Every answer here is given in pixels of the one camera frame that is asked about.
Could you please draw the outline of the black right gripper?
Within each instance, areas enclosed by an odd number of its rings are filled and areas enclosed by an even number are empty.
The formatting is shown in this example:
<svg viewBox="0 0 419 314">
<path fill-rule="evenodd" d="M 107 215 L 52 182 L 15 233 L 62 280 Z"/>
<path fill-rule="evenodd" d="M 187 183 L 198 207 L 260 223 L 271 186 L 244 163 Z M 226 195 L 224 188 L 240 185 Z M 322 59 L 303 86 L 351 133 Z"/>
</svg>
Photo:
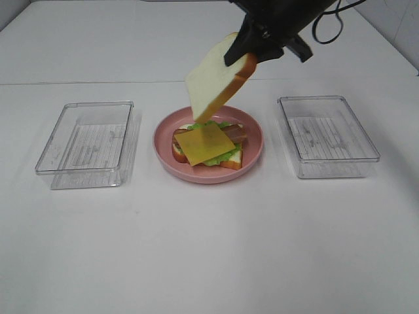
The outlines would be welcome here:
<svg viewBox="0 0 419 314">
<path fill-rule="evenodd" d="M 313 56 L 299 32 L 324 13 L 334 2 L 300 1 L 233 1 L 245 12 L 241 28 L 224 55 L 226 66 L 251 53 L 257 63 L 279 59 L 286 47 L 301 62 Z"/>
</svg>

